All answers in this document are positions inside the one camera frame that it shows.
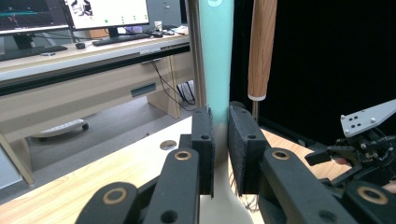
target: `desk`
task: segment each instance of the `desk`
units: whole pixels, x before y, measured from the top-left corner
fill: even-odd
[[[181,133],[191,133],[191,118],[0,205],[0,223],[74,223],[83,206],[102,186],[124,181],[140,187],[157,176],[167,155],[160,149],[160,143],[178,142]],[[272,147],[289,149],[300,158],[310,152],[272,133],[264,134]],[[348,167],[329,161],[310,169],[317,177],[334,178]],[[260,214],[256,213],[254,220],[262,223]]]
[[[27,91],[0,94],[0,144],[25,180],[29,184],[34,182],[30,159],[22,156],[29,153],[26,150],[23,153],[14,150],[9,145],[11,142],[144,95],[147,95],[149,103],[178,118],[178,104],[163,93],[161,81],[150,63],[114,66],[111,70],[84,77],[78,77],[78,72],[128,62],[145,50],[169,49],[180,45],[189,45],[189,37],[174,35],[102,47],[87,44],[85,49],[76,49],[70,44],[65,45],[68,50],[57,52],[55,56],[33,56],[1,62],[0,92],[4,85],[25,81],[26,78],[51,78],[63,73],[77,76]],[[156,64],[160,74],[174,89],[178,83],[193,79],[189,52],[164,57]],[[131,95],[131,91],[147,85],[151,87],[149,92]],[[167,91],[177,99],[173,91]]]

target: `light blue cylinder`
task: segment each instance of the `light blue cylinder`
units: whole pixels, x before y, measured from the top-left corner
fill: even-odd
[[[206,103],[214,124],[228,122],[233,47],[233,0],[200,0]]]

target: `wooden handle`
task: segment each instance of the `wooden handle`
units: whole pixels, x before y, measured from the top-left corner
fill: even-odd
[[[248,97],[265,98],[274,45],[277,0],[255,0],[248,64]]]

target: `white desk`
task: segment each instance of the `white desk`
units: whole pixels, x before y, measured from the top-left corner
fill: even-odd
[[[85,49],[66,45],[68,50],[55,56],[34,56],[0,62],[0,85],[31,77],[56,75],[78,71],[88,66],[114,63],[135,57],[141,51],[166,49],[186,45],[186,35],[141,39],[114,45]],[[160,74],[175,89],[179,83],[193,79],[189,52],[167,56],[156,62]],[[154,85],[155,90],[132,96],[131,90]],[[167,90],[177,99],[177,95]],[[9,143],[34,133],[84,118],[104,109],[147,95],[148,102],[178,118],[179,106],[163,92],[161,81],[150,63],[123,66],[94,75],[79,77],[40,88],[0,96],[0,144],[29,184],[34,182],[30,158],[26,150],[20,152]]]

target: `mint green tube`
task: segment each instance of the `mint green tube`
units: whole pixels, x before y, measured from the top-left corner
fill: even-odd
[[[226,123],[230,101],[233,0],[200,1],[200,25],[206,102],[212,108],[214,124]]]
[[[233,195],[228,177],[228,108],[233,46],[233,0],[200,0],[201,44],[206,103],[213,116],[216,141],[214,198],[201,196],[200,222],[252,223],[248,210]]]

